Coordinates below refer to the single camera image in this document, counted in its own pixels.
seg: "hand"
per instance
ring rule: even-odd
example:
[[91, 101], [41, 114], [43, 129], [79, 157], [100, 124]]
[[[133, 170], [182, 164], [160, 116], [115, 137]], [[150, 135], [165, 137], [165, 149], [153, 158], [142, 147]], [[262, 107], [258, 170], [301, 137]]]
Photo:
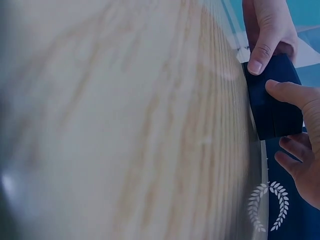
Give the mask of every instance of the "hand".
[[267, 92], [281, 102], [302, 110], [307, 133], [282, 137], [280, 146], [300, 161], [284, 152], [275, 154], [276, 161], [293, 177], [301, 197], [320, 210], [320, 90], [291, 82], [266, 82]]
[[287, 54], [294, 63], [298, 35], [286, 0], [242, 0], [242, 9], [251, 50], [248, 71], [261, 74], [277, 54]]

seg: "light wood surface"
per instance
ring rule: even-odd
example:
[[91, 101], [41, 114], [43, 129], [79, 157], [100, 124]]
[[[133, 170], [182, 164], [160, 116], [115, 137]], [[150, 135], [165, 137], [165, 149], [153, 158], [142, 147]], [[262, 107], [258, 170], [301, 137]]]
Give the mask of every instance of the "light wood surface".
[[[8, 234], [266, 237], [247, 216], [247, 199], [267, 169], [222, 2], [0, 5]], [[266, 224], [267, 207], [260, 212]]]

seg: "laurel wreath logo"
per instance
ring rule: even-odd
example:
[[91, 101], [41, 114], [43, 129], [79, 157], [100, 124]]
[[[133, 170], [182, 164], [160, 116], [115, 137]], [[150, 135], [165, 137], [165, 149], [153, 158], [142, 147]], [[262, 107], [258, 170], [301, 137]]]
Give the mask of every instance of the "laurel wreath logo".
[[287, 197], [288, 193], [286, 192], [286, 189], [280, 185], [280, 183], [274, 181], [270, 186], [261, 183], [250, 194], [247, 208], [249, 218], [258, 232], [266, 232], [264, 225], [259, 219], [258, 209], [261, 198], [268, 192], [268, 190], [270, 190], [270, 192], [273, 193], [279, 200], [279, 215], [270, 230], [271, 232], [274, 230], [278, 230], [278, 228], [284, 222], [284, 219], [288, 214], [287, 211], [289, 210], [289, 198]]

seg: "wooden board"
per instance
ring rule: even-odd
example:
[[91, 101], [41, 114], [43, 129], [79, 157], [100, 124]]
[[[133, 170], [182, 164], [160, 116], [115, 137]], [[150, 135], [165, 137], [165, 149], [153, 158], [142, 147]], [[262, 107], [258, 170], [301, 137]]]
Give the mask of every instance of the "wooden board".
[[247, 213], [266, 169], [220, 1], [0, 5], [9, 235], [266, 237]]

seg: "fingernail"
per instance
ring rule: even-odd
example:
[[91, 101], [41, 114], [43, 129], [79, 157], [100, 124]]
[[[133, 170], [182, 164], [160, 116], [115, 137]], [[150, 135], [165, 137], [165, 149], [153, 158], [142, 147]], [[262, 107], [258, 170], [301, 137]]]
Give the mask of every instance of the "fingernail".
[[280, 138], [280, 141], [283, 142], [284, 144], [286, 144], [286, 143], [290, 142], [291, 139], [286, 136], [283, 136]]
[[271, 89], [271, 88], [273, 88], [275, 85], [277, 85], [278, 83], [279, 83], [278, 81], [275, 81], [275, 80], [270, 79], [270, 80], [266, 81], [266, 83], [265, 83], [265, 88]]
[[248, 71], [253, 75], [259, 75], [262, 68], [262, 64], [256, 60], [249, 61]]

